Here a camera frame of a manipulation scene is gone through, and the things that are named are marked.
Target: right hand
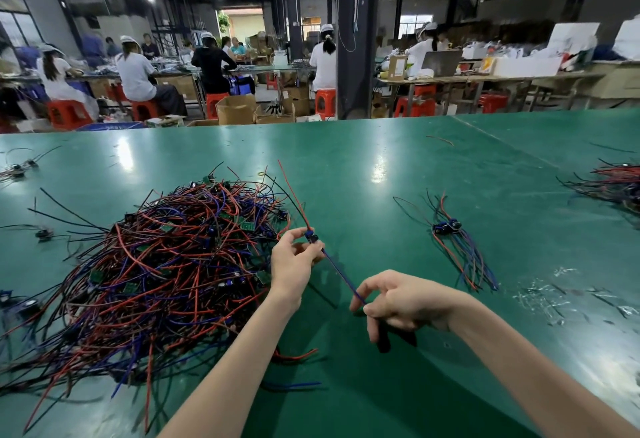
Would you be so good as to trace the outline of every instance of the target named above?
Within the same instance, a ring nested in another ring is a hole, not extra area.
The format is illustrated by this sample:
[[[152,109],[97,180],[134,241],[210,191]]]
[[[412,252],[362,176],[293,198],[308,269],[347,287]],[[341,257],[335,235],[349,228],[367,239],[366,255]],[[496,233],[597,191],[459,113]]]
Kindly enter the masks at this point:
[[[439,330],[448,330],[451,317],[456,311],[473,304],[475,298],[457,289],[405,275],[393,270],[367,278],[358,287],[358,294],[366,298],[380,290],[376,299],[364,306],[367,315],[369,340],[378,342],[379,319],[384,319],[396,329],[414,332],[423,325]],[[355,312],[362,302],[353,297],[349,309]]]

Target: left hand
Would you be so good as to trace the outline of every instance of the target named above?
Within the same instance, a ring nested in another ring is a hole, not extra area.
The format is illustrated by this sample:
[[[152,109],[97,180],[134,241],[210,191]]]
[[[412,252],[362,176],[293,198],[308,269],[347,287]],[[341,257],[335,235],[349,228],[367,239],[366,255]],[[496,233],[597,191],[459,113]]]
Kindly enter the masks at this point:
[[[297,309],[302,302],[302,292],[311,277],[311,267],[324,258],[324,243],[296,243],[305,235],[306,227],[298,227],[284,233],[271,252],[270,295],[286,298]]]

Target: forearm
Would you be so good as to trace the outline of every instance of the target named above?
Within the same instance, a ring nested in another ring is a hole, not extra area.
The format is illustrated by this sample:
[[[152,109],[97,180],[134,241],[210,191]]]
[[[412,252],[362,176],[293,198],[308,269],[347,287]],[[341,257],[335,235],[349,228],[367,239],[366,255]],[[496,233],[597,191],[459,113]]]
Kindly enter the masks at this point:
[[[452,318],[450,327],[547,438],[640,436],[635,427],[483,305],[468,305]]]
[[[269,295],[159,438],[238,437],[296,305]]]

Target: white cap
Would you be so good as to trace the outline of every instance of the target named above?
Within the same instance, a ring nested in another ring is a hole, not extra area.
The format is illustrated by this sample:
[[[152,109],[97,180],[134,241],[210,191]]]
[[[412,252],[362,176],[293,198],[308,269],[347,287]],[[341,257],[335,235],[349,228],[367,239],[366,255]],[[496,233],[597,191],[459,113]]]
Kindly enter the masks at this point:
[[[137,40],[133,37],[130,37],[129,35],[123,35],[120,37],[120,43],[135,43],[136,45],[140,46],[140,44],[137,42]]]
[[[42,45],[40,45],[40,51],[42,53],[47,53],[47,52],[59,52],[62,53],[62,55],[64,55],[64,53],[62,52],[62,50],[54,47],[53,45],[49,45],[48,43],[43,43]]]
[[[418,33],[416,33],[416,37],[420,37],[420,35],[422,35],[425,32],[430,32],[433,30],[437,30],[438,29],[438,24],[435,21],[432,21],[431,23],[425,23],[422,28],[420,29],[420,31],[418,31]]]

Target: blue basket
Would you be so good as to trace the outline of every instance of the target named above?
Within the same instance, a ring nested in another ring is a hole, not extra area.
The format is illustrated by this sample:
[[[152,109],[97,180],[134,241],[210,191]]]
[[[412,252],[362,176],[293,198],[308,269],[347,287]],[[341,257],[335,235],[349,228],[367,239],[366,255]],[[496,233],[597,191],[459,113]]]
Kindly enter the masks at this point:
[[[127,123],[92,123],[80,126],[76,131],[114,131],[118,129],[140,129],[144,127],[145,124],[139,121]]]

